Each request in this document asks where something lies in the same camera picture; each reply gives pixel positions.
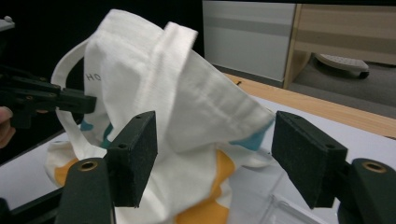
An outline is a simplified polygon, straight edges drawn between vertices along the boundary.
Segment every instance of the yellow stripe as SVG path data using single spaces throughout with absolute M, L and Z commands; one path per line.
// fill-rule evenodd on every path
M 66 165 L 62 167 L 56 167 L 55 168 L 55 181 L 61 185 L 64 186 L 64 182 L 66 182 L 66 176 L 67 176 L 67 171 L 69 171 L 70 166 L 72 166 L 74 163 L 78 162 L 77 158 L 74 158 L 70 162 L 68 162 Z
M 229 209 L 218 204 L 221 195 L 220 184 L 235 170 L 233 161 L 222 151 L 217 151 L 217 174 L 210 196 L 176 216 L 177 224 L 219 224 L 226 223 Z

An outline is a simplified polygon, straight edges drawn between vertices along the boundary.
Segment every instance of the white fabric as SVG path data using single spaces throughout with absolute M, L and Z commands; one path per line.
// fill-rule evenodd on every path
M 219 146 L 251 136 L 274 118 L 191 50 L 195 36 L 172 22 L 162 30 L 136 15 L 111 10 L 53 73 L 52 83 L 64 87 L 84 57 L 85 93 L 97 97 L 94 113 L 84 117 L 92 127 L 86 132 L 69 112 L 57 111 L 79 159 L 106 154 L 98 146 L 110 123 L 107 139 L 112 141 L 132 117 L 156 111 L 159 155 L 140 207 L 117 208 L 117 223 L 173 223 L 177 214 L 209 195 Z M 254 154 L 240 146 L 225 148 L 226 154 L 239 155 L 231 158 L 235 167 Z M 230 198 L 223 203 L 227 206 Z

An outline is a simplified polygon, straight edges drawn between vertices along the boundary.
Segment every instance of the white tote bag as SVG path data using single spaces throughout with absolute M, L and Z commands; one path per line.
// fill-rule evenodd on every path
M 84 57 L 85 94 L 97 105 L 80 128 L 69 112 L 57 111 L 70 143 L 49 148 L 46 168 L 55 183 L 64 183 L 75 161 L 103 157 L 132 117 L 154 110 L 159 154 L 140 207 L 116 208 L 117 223 L 226 222 L 227 179 L 255 155 L 275 115 L 192 51 L 195 36 L 113 9 L 61 59 L 52 83 L 64 87 Z

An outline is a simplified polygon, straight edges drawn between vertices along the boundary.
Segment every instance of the black curtain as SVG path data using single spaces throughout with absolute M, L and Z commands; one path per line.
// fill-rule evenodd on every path
M 1 4 L 0 18 L 16 23 L 0 58 L 0 64 L 50 78 L 57 62 L 75 45 L 89 37 L 111 8 L 137 14 L 160 27 L 169 21 L 199 32 L 194 50 L 204 56 L 201 0 L 11 0 Z M 67 86 L 83 89 L 82 62 L 74 69 Z M 0 149 L 0 164 L 21 155 L 62 129 L 54 113 L 32 119 L 32 128 L 17 130 L 6 148 Z

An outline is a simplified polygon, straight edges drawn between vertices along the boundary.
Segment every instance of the finger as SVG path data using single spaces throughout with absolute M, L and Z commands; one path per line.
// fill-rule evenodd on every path
M 0 123 L 12 118 L 12 111 L 6 106 L 0 106 Z
M 15 132 L 16 132 L 15 128 L 10 128 L 8 130 L 6 136 L 0 141 L 0 148 L 5 147 L 9 143 Z
M 4 138 L 6 138 L 10 128 L 11 124 L 9 119 L 3 123 L 0 123 L 0 142 L 3 141 Z

